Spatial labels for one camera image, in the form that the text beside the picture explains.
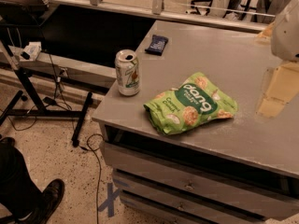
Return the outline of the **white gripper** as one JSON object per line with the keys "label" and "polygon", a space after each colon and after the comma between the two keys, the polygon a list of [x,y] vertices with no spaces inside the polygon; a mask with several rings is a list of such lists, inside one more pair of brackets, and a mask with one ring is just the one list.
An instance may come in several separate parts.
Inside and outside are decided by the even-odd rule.
{"label": "white gripper", "polygon": [[271,39],[272,53],[284,61],[268,69],[263,78],[263,92],[256,113],[265,118],[276,117],[299,93],[299,0],[291,0],[256,38]]}

